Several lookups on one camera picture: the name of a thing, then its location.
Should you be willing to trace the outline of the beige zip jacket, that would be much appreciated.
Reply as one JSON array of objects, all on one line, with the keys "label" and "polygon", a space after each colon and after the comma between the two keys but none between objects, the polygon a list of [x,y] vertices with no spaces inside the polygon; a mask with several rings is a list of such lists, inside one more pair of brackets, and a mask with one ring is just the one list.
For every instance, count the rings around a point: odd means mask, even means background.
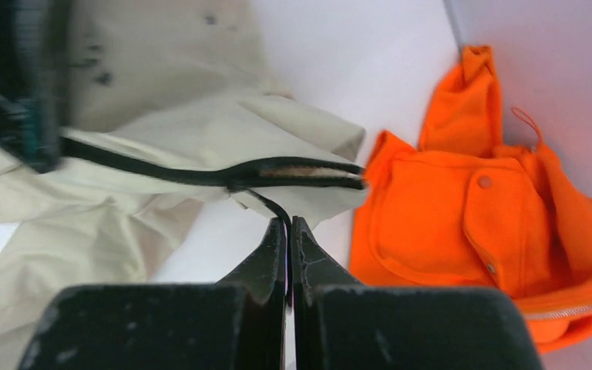
[{"label": "beige zip jacket", "polygon": [[274,78],[249,1],[70,1],[69,124],[38,173],[0,148],[0,369],[63,289],[146,282],[205,203],[311,224],[361,205],[365,131]]}]

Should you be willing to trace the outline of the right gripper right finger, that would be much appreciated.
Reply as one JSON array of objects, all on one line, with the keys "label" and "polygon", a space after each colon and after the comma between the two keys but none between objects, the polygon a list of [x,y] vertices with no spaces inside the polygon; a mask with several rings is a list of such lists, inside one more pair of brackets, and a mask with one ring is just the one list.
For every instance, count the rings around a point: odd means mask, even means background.
[{"label": "right gripper right finger", "polygon": [[492,288],[370,287],[291,225],[298,369],[540,369],[513,302]]}]

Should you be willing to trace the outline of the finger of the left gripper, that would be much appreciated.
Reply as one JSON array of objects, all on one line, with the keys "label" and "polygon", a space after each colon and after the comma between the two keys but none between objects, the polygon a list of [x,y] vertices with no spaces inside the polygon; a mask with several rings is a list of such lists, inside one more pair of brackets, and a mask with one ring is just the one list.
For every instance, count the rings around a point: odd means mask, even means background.
[{"label": "finger of the left gripper", "polygon": [[0,148],[38,173],[69,124],[70,1],[0,1]]}]

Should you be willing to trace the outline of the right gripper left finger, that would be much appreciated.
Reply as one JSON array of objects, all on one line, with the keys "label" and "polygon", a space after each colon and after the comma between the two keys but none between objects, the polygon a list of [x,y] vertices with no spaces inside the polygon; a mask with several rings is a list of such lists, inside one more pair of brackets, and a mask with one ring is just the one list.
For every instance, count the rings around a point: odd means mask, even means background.
[{"label": "right gripper left finger", "polygon": [[212,284],[66,288],[45,309],[21,369],[282,369],[287,227]]}]

